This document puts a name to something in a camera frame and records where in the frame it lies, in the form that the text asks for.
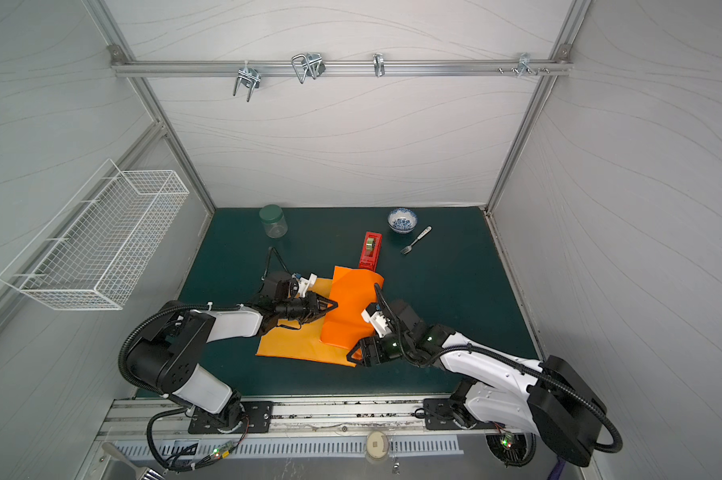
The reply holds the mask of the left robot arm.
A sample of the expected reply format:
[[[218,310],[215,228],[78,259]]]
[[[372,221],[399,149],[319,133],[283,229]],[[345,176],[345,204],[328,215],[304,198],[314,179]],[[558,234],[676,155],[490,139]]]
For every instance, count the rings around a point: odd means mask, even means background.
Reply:
[[[231,430],[244,416],[240,394],[200,365],[209,343],[262,337],[283,320],[312,323],[338,302],[312,290],[318,277],[278,273],[263,278],[251,301],[230,307],[169,301],[127,335],[118,354],[122,377]]]

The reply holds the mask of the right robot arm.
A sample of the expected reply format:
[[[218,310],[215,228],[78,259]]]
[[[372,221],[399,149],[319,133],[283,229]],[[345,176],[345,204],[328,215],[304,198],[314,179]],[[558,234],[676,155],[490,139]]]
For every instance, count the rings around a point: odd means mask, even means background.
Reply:
[[[447,400],[424,407],[434,427],[492,425],[500,435],[530,434],[579,467],[588,466],[594,452],[616,454],[624,446],[603,401],[560,357],[533,360],[503,353],[451,327],[424,322],[405,302],[388,305],[378,299],[360,317],[373,332],[351,348],[351,363],[372,367],[403,360],[460,376]]]

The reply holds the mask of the orange wrapping paper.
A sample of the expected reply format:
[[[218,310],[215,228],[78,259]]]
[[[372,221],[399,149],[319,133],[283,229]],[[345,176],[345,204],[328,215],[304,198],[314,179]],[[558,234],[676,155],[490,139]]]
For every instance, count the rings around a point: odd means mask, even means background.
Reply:
[[[338,308],[302,327],[282,322],[260,339],[256,354],[350,367],[350,349],[375,334],[362,312],[376,301],[375,286],[383,284],[384,277],[376,272],[336,266],[330,279],[318,279],[311,290],[336,301]]]

